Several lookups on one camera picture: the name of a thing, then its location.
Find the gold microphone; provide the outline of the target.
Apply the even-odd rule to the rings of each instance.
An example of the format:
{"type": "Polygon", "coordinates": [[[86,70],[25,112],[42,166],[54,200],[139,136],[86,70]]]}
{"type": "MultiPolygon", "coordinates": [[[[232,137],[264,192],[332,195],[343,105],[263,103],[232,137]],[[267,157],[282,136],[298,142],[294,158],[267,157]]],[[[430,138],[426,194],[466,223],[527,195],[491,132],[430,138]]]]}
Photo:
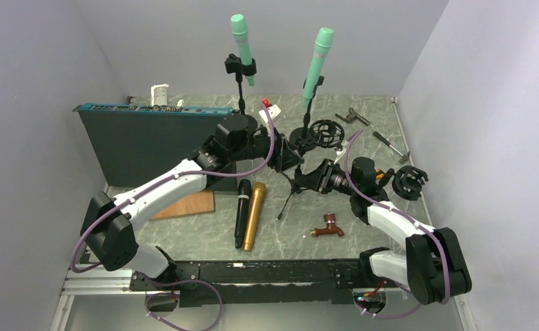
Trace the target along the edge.
{"type": "Polygon", "coordinates": [[[247,252],[253,250],[259,216],[262,211],[264,197],[266,196],[266,185],[262,182],[257,182],[253,185],[250,208],[246,222],[246,231],[242,249],[247,252]]]}

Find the black tripod shock-mount stand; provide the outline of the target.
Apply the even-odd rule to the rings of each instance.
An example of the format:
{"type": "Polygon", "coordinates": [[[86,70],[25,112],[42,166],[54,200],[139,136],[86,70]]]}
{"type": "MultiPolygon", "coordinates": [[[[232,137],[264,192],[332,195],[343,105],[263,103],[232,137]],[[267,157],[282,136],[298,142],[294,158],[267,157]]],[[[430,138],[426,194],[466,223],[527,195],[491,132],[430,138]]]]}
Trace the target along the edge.
{"type": "MultiPolygon", "coordinates": [[[[326,149],[332,149],[335,151],[335,148],[338,147],[343,141],[345,141],[344,128],[336,121],[332,121],[329,119],[318,120],[309,127],[308,141],[315,143],[315,148],[326,148],[326,149]]],[[[302,175],[304,174],[302,171],[302,164],[298,165],[295,168],[293,177],[289,177],[287,174],[283,172],[280,172],[280,174],[286,177],[286,180],[288,181],[291,187],[291,191],[284,202],[282,210],[276,216],[276,219],[275,219],[276,221],[279,221],[282,219],[285,208],[290,198],[294,194],[300,194],[300,193],[294,193],[294,180],[302,178],[302,175]]]]}

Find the black microphone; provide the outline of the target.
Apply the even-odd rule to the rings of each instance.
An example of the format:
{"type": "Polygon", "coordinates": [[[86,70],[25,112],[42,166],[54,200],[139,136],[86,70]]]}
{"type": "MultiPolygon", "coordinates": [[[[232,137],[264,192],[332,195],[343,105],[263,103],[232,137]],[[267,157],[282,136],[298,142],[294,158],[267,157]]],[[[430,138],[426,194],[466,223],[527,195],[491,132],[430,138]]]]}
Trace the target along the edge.
{"type": "Polygon", "coordinates": [[[248,179],[242,179],[239,182],[237,192],[237,214],[234,233],[236,249],[241,249],[244,244],[244,236],[246,232],[246,222],[248,219],[251,192],[251,181],[248,179]]]}

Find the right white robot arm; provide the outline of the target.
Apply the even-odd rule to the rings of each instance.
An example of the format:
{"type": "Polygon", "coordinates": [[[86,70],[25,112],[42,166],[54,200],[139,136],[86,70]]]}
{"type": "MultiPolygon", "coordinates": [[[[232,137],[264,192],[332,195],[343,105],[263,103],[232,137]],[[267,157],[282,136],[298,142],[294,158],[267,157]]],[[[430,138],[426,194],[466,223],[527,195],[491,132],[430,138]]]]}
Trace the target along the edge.
{"type": "Polygon", "coordinates": [[[383,231],[401,245],[404,253],[378,247],[360,253],[357,278],[365,286],[388,279],[407,287],[422,305],[443,303],[466,294],[472,280],[456,233],[450,228],[423,224],[397,208],[384,187],[391,183],[397,195],[420,197],[427,174],[416,167],[383,172],[374,160],[354,159],[350,170],[325,159],[313,171],[296,171],[293,184],[321,194],[336,191],[349,196],[352,213],[363,223],[383,231]]]}

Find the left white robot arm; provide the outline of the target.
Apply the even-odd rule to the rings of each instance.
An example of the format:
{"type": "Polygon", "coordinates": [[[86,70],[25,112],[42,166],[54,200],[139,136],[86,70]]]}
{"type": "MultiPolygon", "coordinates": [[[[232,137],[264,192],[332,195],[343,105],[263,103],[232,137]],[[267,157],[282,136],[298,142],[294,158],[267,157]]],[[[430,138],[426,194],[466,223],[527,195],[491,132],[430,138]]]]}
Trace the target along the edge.
{"type": "Polygon", "coordinates": [[[169,288],[176,277],[175,262],[161,248],[138,242],[136,231],[172,203],[231,177],[230,164],[258,158],[263,162],[248,174],[264,166],[280,172],[304,161],[271,124],[250,130],[245,116],[226,117],[214,134],[168,172],[113,198],[104,192],[95,195],[77,245],[86,244],[107,271],[130,268],[147,276],[155,288],[169,288]]]}

